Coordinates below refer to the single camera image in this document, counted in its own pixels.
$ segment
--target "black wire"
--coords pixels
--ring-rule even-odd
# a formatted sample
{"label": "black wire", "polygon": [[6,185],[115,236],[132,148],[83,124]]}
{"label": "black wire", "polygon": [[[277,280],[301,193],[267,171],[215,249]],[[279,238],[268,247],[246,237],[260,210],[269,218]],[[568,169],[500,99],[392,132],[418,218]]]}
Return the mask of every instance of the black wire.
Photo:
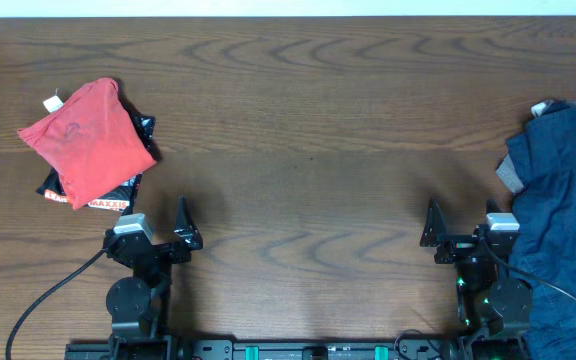
{"label": "black wire", "polygon": [[[424,335],[423,332],[421,332],[421,331],[419,331],[419,330],[417,330],[417,329],[407,329],[407,330],[402,331],[401,334],[399,334],[399,336],[397,336],[397,339],[395,340],[395,347],[397,348],[397,351],[399,351],[399,338],[401,338],[402,335],[405,335],[406,333],[409,333],[409,332],[415,332],[415,333],[417,333],[417,334]],[[437,354],[441,355],[441,351],[439,351],[439,349],[438,349],[435,345],[433,345],[433,344],[430,342],[430,340],[426,340],[426,342],[428,342],[428,345],[429,345],[433,350],[435,350],[435,351],[437,352]]]}
{"label": "black wire", "polygon": [[10,336],[8,336],[8,342],[6,343],[6,360],[12,360],[12,342],[15,340],[15,335],[17,335],[17,331],[19,331],[21,324],[24,323],[28,315],[30,315],[30,313],[33,310],[35,310],[35,308],[39,306],[39,304],[41,304],[42,301],[46,300],[48,296],[50,296],[55,291],[59,290],[60,287],[66,285],[70,280],[74,279],[77,275],[81,274],[90,265],[92,265],[95,261],[97,261],[97,259],[99,259],[99,257],[103,255],[104,252],[105,249],[99,250],[99,252],[95,256],[93,256],[90,260],[88,260],[85,264],[83,264],[79,269],[75,270],[72,274],[68,275],[67,278],[61,280],[57,285],[53,286],[50,290],[46,291],[46,293],[41,295],[39,299],[35,300],[35,302],[28,307],[28,309],[24,312],[24,314],[21,315],[19,320],[17,320],[15,327],[13,327],[12,331],[10,332]]}
{"label": "black wire", "polygon": [[518,274],[521,274],[521,275],[523,275],[524,277],[526,277],[526,278],[528,278],[528,279],[530,279],[530,280],[534,280],[534,281],[536,281],[536,282],[538,282],[538,283],[540,283],[540,284],[542,284],[542,285],[546,285],[546,286],[548,286],[548,287],[550,287],[550,288],[552,288],[552,289],[555,289],[555,290],[559,291],[560,293],[566,295],[567,297],[573,299],[573,300],[576,302],[576,296],[574,296],[573,294],[569,293],[568,291],[560,288],[559,286],[557,286],[557,285],[555,285],[555,284],[553,284],[553,283],[551,283],[551,282],[549,282],[549,281],[547,281],[547,280],[544,280],[544,279],[542,279],[542,278],[540,278],[540,277],[537,277],[537,276],[535,276],[535,275],[533,275],[533,274],[531,274],[531,273],[529,273],[529,272],[525,272],[525,271],[523,271],[523,270],[521,270],[521,269],[517,269],[516,267],[514,267],[514,266],[508,264],[507,262],[501,260],[501,259],[499,258],[499,256],[497,256],[497,255],[492,251],[492,249],[490,248],[490,246],[488,245],[488,242],[487,242],[486,240],[481,241],[481,243],[484,244],[484,248],[485,248],[486,251],[488,252],[488,255],[490,255],[490,256],[493,258],[493,260],[495,260],[495,262],[496,262],[497,264],[505,267],[506,269],[508,269],[508,270],[510,270],[510,271],[513,271],[513,272],[516,272],[516,273],[518,273]]}

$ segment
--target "black cable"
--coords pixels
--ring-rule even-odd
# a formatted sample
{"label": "black cable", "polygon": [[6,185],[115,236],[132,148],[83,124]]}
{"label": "black cable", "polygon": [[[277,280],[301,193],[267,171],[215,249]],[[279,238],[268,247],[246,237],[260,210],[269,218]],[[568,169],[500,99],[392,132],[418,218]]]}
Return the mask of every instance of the black cable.
{"label": "black cable", "polygon": [[496,262],[497,264],[505,267],[506,269],[508,269],[508,270],[510,270],[510,271],[513,271],[513,272],[516,272],[516,273],[518,273],[518,274],[520,274],[520,275],[523,275],[524,277],[526,277],[526,278],[528,278],[528,279],[530,279],[530,280],[534,280],[534,281],[536,281],[536,282],[538,282],[538,283],[540,283],[540,284],[542,284],[542,285],[546,285],[546,286],[548,286],[548,287],[550,287],[550,288],[552,288],[552,289],[555,289],[555,290],[559,291],[560,293],[562,293],[562,294],[568,296],[569,298],[573,299],[573,300],[576,302],[576,296],[574,296],[573,294],[569,293],[568,291],[560,288],[559,286],[557,286],[557,285],[555,285],[555,284],[553,284],[553,283],[551,283],[551,282],[549,282],[549,281],[547,281],[547,280],[544,280],[544,279],[542,279],[542,278],[540,278],[540,277],[537,277],[537,276],[535,276],[535,275],[533,275],[533,274],[531,274],[531,273],[529,273],[529,272],[525,272],[525,271],[523,271],[523,270],[521,270],[521,269],[517,269],[516,267],[514,267],[514,266],[508,264],[507,262],[501,260],[501,259],[499,258],[499,256],[497,256],[497,255],[492,251],[492,249],[490,248],[490,246],[488,245],[488,242],[487,242],[486,240],[481,241],[481,243],[484,244],[484,248],[485,248],[486,251],[488,252],[488,255],[490,255],[490,256],[493,258],[493,260],[495,260],[495,262]]}
{"label": "black cable", "polygon": [[60,287],[66,285],[70,280],[74,279],[77,275],[81,274],[84,270],[86,270],[90,265],[92,265],[101,255],[104,254],[106,250],[101,249],[99,252],[93,256],[90,260],[88,260],[85,264],[83,264],[79,269],[75,270],[72,274],[68,275],[65,279],[61,280],[57,285],[53,286],[50,290],[46,291],[43,295],[39,297],[39,299],[35,300],[32,305],[28,307],[28,309],[24,312],[23,315],[17,320],[15,327],[12,328],[10,332],[10,336],[8,336],[8,342],[6,343],[6,360],[12,360],[12,342],[15,340],[15,335],[17,335],[17,331],[21,327],[21,324],[24,323],[28,315],[35,310],[42,301],[46,300],[48,296],[50,296],[55,291],[59,290]]}
{"label": "black cable", "polygon": [[[403,335],[405,335],[406,333],[409,333],[409,332],[415,332],[417,334],[424,335],[423,332],[421,332],[417,329],[407,329],[407,330],[402,331],[401,334],[399,334],[399,336],[397,336],[397,339],[395,339],[395,348],[397,348],[397,351],[399,351],[399,338],[401,338]],[[441,355],[441,351],[439,351],[439,349],[435,345],[433,345],[433,343],[431,343],[430,340],[426,340],[426,342],[428,342],[428,345],[433,350],[435,350],[437,352],[437,354]]]}

